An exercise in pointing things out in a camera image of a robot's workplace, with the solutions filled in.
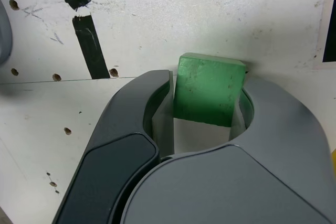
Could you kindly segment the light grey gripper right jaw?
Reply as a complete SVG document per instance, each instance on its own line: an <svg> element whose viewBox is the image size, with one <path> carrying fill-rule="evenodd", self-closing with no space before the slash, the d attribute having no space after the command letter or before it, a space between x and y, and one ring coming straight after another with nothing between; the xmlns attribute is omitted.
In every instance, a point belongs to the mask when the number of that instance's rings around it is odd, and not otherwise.
<svg viewBox="0 0 336 224"><path fill-rule="evenodd" d="M264 79L249 79L243 94L249 127L151 170L122 223L335 223L331 153L316 117Z"/></svg>

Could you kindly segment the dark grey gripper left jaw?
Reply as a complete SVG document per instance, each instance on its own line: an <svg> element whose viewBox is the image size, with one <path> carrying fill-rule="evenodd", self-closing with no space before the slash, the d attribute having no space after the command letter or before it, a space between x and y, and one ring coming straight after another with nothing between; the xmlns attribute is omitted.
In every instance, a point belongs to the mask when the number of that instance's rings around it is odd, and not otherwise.
<svg viewBox="0 0 336 224"><path fill-rule="evenodd" d="M106 105L54 223L119 223L137 183L174 153L173 74L146 72Z"/></svg>

